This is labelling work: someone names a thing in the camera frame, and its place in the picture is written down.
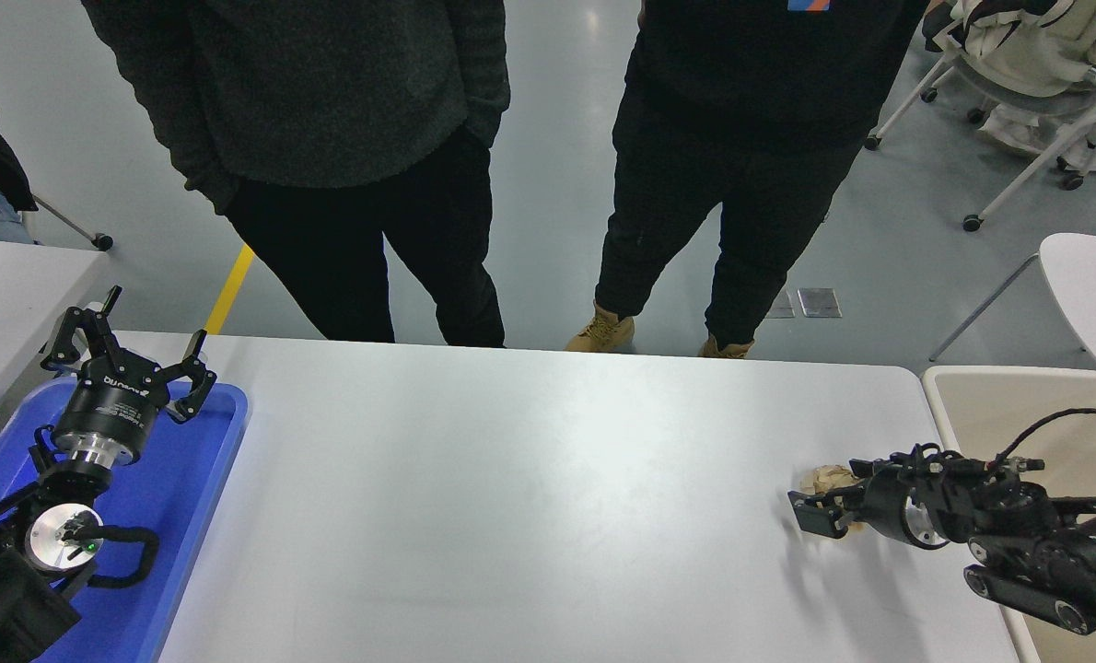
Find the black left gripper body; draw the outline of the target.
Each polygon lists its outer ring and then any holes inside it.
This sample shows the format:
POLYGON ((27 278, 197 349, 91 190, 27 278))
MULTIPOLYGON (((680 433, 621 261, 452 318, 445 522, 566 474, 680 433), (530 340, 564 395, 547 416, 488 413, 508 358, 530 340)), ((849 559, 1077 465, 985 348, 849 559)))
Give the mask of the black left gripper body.
POLYGON ((169 403, 168 382, 157 378, 158 370, 160 365, 144 357, 126 358, 119 370, 106 357, 85 361, 52 443, 69 450, 75 441, 95 434, 127 450, 145 449, 159 411, 169 403))

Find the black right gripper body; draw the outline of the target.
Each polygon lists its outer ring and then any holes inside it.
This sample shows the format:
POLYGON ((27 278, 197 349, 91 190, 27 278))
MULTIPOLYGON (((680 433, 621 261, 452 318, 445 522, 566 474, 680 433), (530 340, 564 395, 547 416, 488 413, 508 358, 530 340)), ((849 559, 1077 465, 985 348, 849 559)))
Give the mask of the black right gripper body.
POLYGON ((859 521, 871 526, 881 536, 920 547, 920 540, 910 531, 906 521, 907 498, 909 487, 899 482, 897 470, 875 470, 864 488, 859 521))

